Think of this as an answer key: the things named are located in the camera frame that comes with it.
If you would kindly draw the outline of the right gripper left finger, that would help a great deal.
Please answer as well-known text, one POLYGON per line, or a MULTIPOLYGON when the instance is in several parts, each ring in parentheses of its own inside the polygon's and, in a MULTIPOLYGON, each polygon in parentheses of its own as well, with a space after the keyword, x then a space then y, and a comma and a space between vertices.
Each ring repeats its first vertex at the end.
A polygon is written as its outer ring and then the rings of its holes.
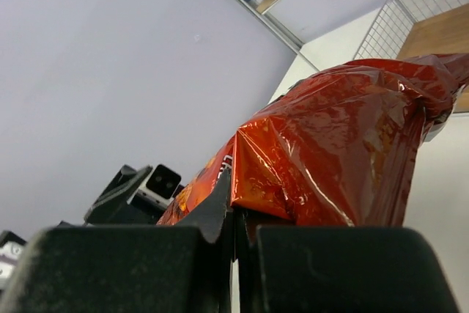
POLYGON ((26 245, 3 312, 230 312, 231 173, 172 226, 54 227, 26 245))

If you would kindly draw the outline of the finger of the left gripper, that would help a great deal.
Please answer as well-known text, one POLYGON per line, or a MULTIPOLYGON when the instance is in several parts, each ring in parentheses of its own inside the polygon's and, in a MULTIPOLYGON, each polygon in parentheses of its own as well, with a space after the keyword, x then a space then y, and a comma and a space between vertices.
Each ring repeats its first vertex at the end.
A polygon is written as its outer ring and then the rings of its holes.
POLYGON ((84 222, 91 225, 148 224, 150 217, 128 201, 151 171, 151 166, 139 170, 127 164, 122 166, 87 210, 84 222))

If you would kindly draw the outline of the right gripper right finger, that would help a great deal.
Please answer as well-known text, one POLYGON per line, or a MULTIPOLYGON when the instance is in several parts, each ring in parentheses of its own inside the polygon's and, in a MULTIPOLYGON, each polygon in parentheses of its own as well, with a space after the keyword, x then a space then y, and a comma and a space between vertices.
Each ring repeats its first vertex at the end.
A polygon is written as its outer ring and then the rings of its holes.
POLYGON ((234 213, 242 312, 457 312, 425 238, 403 227, 297 227, 234 213))

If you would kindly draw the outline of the large red Doritos bag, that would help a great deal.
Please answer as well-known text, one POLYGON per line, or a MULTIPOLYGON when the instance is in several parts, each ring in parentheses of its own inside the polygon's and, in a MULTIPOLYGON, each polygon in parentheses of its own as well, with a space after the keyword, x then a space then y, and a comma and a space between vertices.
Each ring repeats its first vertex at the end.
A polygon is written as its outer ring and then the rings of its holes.
POLYGON ((399 226, 418 148, 468 85, 467 54, 360 59, 300 80, 244 122, 160 219, 230 171, 229 203, 300 226, 399 226))

